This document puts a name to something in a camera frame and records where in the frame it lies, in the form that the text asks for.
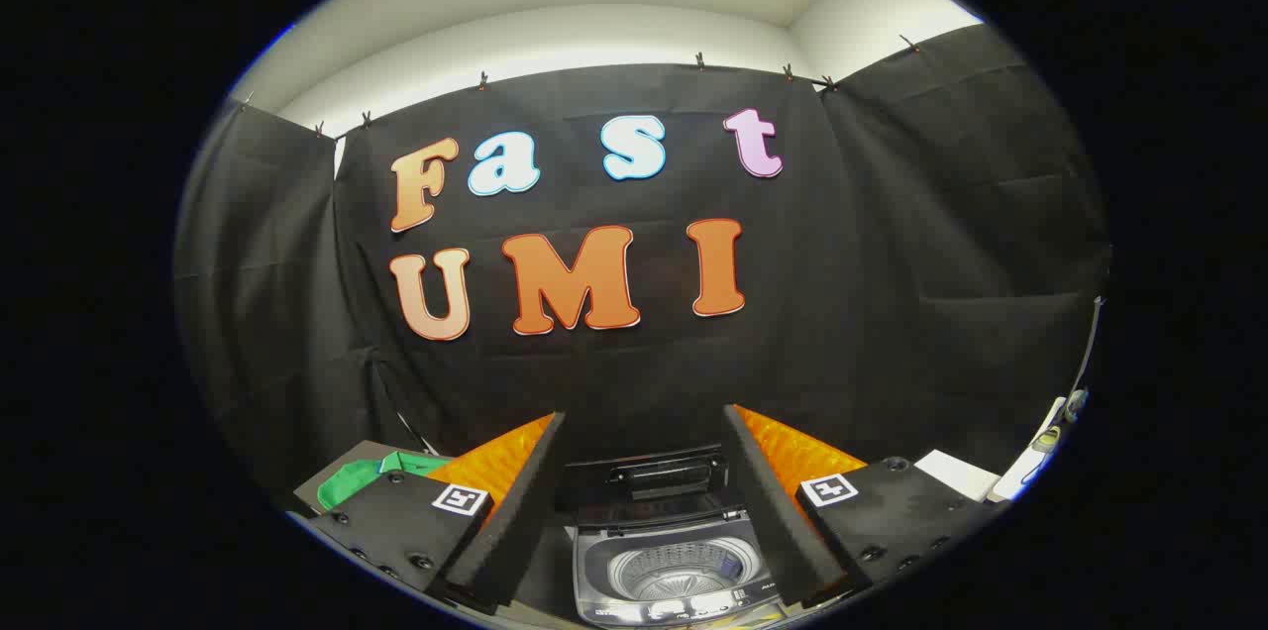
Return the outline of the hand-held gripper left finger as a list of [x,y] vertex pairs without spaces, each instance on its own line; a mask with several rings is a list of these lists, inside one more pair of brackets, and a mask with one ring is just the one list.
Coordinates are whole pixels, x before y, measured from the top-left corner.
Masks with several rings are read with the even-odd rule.
[[384,472],[303,531],[427,603],[511,602],[554,505],[566,413],[524,423],[430,475]]

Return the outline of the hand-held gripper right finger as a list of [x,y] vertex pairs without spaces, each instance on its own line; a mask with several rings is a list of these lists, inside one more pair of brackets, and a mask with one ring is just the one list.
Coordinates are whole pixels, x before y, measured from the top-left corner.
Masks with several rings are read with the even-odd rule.
[[866,464],[735,404],[723,407],[723,453],[784,603],[914,575],[992,522],[992,505],[907,459]]

